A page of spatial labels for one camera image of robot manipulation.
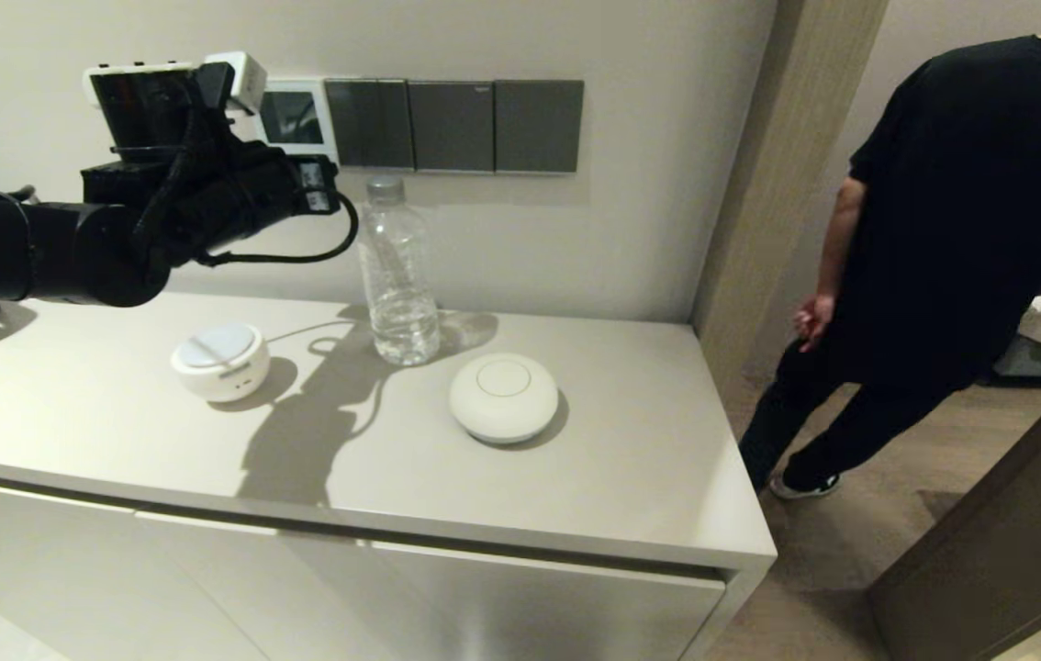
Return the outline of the person's left hand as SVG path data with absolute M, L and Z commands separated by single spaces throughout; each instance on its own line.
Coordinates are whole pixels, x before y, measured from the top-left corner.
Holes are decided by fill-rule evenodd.
M 801 353 L 813 351 L 822 341 L 834 317 L 836 298 L 815 294 L 799 306 L 793 317 Z

